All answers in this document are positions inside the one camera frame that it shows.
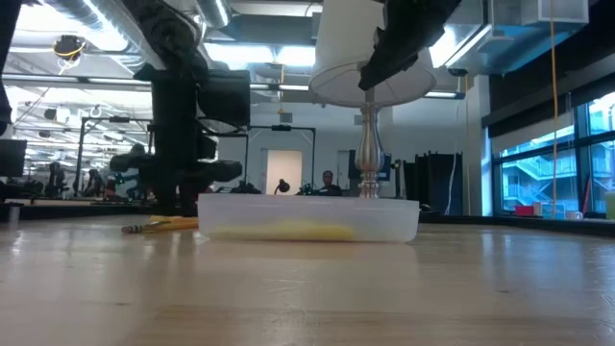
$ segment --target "white door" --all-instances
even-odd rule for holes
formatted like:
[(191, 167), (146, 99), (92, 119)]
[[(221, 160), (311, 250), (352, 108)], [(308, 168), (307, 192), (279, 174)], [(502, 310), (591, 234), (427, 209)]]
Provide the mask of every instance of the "white door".
[(348, 179), (348, 161), (350, 160), (350, 150), (337, 151), (337, 172), (333, 181), (336, 185), (343, 189), (350, 188), (350, 180)]
[(301, 186), (303, 169), (303, 153), (296, 150), (268, 150), (267, 151), (267, 189), (266, 193), (272, 195), (284, 179), (290, 185), (287, 192), (278, 191), (279, 195), (294, 195)]

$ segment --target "computer monitor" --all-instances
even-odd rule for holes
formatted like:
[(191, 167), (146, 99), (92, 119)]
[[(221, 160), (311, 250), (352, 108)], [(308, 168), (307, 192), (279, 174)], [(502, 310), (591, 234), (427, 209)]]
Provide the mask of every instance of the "computer monitor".
[(27, 140), (0, 139), (0, 177), (23, 177)]

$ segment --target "wooden table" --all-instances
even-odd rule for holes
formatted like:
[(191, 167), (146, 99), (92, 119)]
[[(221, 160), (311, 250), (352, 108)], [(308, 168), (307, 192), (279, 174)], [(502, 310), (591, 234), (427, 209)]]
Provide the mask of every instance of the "wooden table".
[(0, 344), (615, 345), (609, 239), (437, 225), (410, 245), (120, 234), (144, 220), (0, 229)]

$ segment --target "glass window pane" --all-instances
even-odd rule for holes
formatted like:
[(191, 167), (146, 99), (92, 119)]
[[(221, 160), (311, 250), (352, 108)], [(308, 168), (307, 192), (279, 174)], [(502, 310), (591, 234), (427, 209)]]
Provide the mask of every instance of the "glass window pane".
[(615, 130), (615, 92), (588, 104), (590, 135)]
[[(558, 144), (567, 143), (574, 139), (575, 139), (575, 126), (574, 125), (565, 127), (557, 131), (557, 143)], [(500, 153), (500, 156), (504, 158), (510, 155), (525, 153), (525, 152), (528, 152), (534, 149), (553, 146), (554, 140), (555, 140), (554, 133), (546, 134), (539, 138), (532, 139), (531, 141), (521, 143), (512, 148), (508, 148), (502, 151)]]
[[(574, 150), (557, 154), (557, 217), (565, 211), (578, 211), (577, 158)], [(506, 162), (502, 169), (502, 195), (504, 210), (515, 206), (532, 206), (543, 202), (553, 209), (554, 202), (553, 154)]]
[(613, 191), (615, 185), (615, 142), (608, 141), (592, 145), (592, 190), (594, 211), (606, 212), (606, 192)]

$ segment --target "desk lamp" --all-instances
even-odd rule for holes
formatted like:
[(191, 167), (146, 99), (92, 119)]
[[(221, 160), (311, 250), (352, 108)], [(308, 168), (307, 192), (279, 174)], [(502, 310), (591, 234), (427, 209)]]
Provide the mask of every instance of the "desk lamp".
[(378, 175), (384, 165), (379, 109), (419, 99), (436, 85), (430, 73), (431, 56), (423, 50), (407, 70), (367, 91), (359, 88), (360, 70), (370, 61), (377, 28), (384, 24), (382, 14), (383, 4), (372, 0), (325, 0), (309, 81), (319, 101), (361, 111), (362, 138), (355, 165), (361, 171), (362, 198), (379, 197)]

